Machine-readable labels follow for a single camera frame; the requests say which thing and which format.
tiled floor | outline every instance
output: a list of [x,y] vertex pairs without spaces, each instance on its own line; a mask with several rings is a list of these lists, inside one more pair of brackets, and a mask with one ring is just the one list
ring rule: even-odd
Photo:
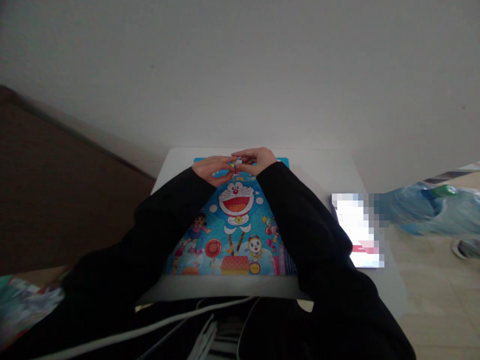
[[[448,182],[480,189],[480,173]],[[451,239],[409,236],[390,242],[408,291],[409,313],[399,320],[419,360],[480,359],[480,260],[461,260]]]

red roof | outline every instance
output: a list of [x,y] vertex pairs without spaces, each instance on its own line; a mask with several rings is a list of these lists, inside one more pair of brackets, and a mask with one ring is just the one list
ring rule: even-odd
[[183,275],[198,275],[199,274],[199,268],[196,266],[189,266],[183,269],[181,272]]
[[248,270],[249,268],[248,256],[225,256],[220,265],[222,270]]

black sleeve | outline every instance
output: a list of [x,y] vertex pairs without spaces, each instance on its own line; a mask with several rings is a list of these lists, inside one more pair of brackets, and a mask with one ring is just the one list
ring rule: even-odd
[[62,284],[63,301],[0,357],[35,358],[126,329],[135,302],[159,280],[168,255],[214,192],[192,168],[167,182],[138,206],[122,241],[80,259]]
[[414,359],[375,284],[353,266],[347,234],[315,194],[282,162],[257,180],[297,267],[300,289],[314,301],[318,338],[339,359],[364,353],[373,359]]

cartoon house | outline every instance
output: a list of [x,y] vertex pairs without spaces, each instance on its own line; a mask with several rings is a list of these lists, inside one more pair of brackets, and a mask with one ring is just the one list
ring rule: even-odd
[[198,275],[199,274],[199,268],[198,266],[187,266],[183,271],[181,272],[182,275]]
[[220,265],[222,275],[248,275],[249,268],[248,256],[225,256]]

green bottle cap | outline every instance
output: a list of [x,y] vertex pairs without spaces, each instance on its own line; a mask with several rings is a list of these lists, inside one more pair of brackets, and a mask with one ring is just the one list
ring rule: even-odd
[[430,189],[431,193],[437,198],[443,198],[457,194],[457,188],[452,185],[442,185]]

